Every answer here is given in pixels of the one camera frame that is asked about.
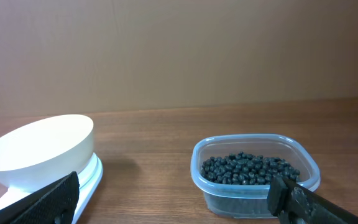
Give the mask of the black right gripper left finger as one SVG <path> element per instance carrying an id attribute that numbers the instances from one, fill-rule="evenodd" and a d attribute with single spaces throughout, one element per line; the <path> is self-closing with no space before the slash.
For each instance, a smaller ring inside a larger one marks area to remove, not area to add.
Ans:
<path id="1" fill-rule="evenodd" d="M 79 200 L 75 171 L 0 210 L 0 224 L 71 224 Z"/>

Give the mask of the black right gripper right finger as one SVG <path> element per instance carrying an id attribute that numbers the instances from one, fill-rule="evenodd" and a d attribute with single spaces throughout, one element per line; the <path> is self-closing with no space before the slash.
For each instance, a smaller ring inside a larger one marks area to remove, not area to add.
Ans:
<path id="1" fill-rule="evenodd" d="M 358 216 L 279 176 L 273 178 L 270 184 L 267 203 L 269 212 L 280 223 L 358 223 Z"/>

